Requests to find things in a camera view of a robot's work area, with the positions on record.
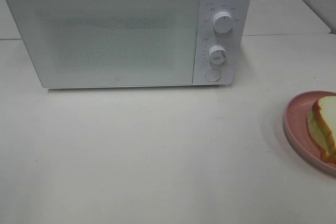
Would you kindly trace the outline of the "white microwave door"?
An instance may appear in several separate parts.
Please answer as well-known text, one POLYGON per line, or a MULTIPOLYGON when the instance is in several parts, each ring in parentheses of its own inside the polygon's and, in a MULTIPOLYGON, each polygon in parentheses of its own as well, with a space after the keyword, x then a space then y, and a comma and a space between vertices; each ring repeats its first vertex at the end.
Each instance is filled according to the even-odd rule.
POLYGON ((7 0, 45 88, 190 85, 199 0, 7 0))

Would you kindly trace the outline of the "pink round plate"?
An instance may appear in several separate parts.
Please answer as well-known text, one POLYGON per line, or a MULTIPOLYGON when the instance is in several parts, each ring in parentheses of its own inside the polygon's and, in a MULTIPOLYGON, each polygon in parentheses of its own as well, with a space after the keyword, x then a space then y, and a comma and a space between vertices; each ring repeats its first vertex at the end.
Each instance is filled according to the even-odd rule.
POLYGON ((335 164, 324 163, 320 159, 320 151, 308 131, 307 114, 319 98, 334 95, 331 91, 301 93, 289 101, 283 117, 283 129, 291 147, 307 163, 332 176, 335 176, 335 164))

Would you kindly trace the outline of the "white bread sandwich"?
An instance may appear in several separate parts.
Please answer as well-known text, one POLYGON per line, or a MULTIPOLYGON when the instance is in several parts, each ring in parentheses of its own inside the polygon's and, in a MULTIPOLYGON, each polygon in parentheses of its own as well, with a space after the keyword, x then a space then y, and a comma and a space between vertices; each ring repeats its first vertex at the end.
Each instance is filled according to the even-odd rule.
POLYGON ((314 102, 307 113, 310 138, 324 163, 335 164, 335 96, 325 96, 314 102))

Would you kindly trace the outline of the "round white door button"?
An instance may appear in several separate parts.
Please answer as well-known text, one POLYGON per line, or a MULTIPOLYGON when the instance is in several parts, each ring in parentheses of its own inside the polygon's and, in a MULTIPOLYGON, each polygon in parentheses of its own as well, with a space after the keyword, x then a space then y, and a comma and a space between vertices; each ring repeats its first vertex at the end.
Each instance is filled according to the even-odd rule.
POLYGON ((217 82, 221 78, 221 72, 216 69, 209 70, 205 74, 205 79, 209 82, 217 82))

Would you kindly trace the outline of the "lower white microwave knob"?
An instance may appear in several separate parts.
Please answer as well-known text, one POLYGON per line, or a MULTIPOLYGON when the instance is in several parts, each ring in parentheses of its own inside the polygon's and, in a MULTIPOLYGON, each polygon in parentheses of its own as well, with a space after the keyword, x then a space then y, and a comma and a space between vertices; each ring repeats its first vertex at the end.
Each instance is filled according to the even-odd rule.
POLYGON ((226 61, 227 53, 223 46, 214 45, 208 51, 209 60, 214 65, 220 65, 226 61))

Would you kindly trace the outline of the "white microwave knob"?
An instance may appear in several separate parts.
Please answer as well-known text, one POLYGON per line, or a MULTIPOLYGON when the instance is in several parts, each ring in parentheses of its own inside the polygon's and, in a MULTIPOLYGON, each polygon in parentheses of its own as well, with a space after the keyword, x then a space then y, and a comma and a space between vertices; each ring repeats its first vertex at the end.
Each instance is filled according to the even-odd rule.
POLYGON ((227 53, 223 46, 214 45, 208 51, 209 60, 214 65, 220 65, 226 61, 227 53))
POLYGON ((219 10, 214 14, 212 24, 217 33, 225 34, 232 29, 234 17, 229 10, 219 10))

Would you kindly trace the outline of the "upper white microwave knob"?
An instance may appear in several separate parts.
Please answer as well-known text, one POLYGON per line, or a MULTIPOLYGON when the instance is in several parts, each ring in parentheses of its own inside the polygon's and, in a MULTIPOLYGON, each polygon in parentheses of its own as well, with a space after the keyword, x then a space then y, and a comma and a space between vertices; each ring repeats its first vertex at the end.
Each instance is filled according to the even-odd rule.
POLYGON ((217 33, 225 34, 232 29, 234 17, 229 10, 219 10, 214 14, 212 24, 217 33))

